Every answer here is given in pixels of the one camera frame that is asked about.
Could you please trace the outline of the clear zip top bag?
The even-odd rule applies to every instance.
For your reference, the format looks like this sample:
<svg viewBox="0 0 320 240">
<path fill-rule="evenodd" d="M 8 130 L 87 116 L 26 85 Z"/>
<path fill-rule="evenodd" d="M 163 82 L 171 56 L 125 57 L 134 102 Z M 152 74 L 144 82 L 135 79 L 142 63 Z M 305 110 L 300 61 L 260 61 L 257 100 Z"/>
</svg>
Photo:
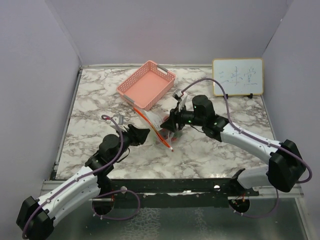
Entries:
<svg viewBox="0 0 320 240">
<path fill-rule="evenodd" d="M 133 108 L 138 114 L 140 121 L 150 129 L 150 139 L 159 148 L 168 149 L 173 152 L 173 145 L 183 135 L 181 131 L 170 131 L 161 127 L 161 124 L 169 117 L 163 112 L 146 111 L 138 107 Z"/>
</svg>

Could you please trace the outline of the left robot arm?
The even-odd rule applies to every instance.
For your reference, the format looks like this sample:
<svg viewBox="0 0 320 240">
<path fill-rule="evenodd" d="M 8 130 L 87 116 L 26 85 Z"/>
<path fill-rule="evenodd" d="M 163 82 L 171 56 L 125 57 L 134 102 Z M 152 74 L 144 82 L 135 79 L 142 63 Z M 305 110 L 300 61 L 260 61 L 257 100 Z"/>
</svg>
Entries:
<svg viewBox="0 0 320 240">
<path fill-rule="evenodd" d="M 116 134 L 106 135 L 97 151 L 72 177 L 50 192 L 34 198 L 29 196 L 21 205 L 16 224 L 24 240 L 45 240 L 55 226 L 87 200 L 106 197 L 111 190 L 107 175 L 114 163 L 131 146 L 145 143 L 150 130 L 132 124 L 115 126 Z"/>
</svg>

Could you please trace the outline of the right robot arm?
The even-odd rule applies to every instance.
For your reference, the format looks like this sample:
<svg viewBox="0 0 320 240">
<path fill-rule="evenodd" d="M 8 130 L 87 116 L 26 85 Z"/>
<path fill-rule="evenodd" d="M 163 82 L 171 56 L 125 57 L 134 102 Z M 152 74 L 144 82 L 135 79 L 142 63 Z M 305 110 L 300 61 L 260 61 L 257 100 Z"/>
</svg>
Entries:
<svg viewBox="0 0 320 240">
<path fill-rule="evenodd" d="M 266 164 L 265 167 L 238 170 L 229 184 L 234 195 L 240 196 L 247 189 L 266 186 L 288 193 L 299 182 L 306 166 L 293 141 L 278 142 L 244 131 L 227 118 L 216 114 L 212 101 L 205 95 L 193 97 L 192 107 L 192 110 L 187 110 L 183 100 L 179 100 L 160 125 L 161 128 L 176 132 L 186 125 L 201 127 L 207 137 L 234 145 Z"/>
</svg>

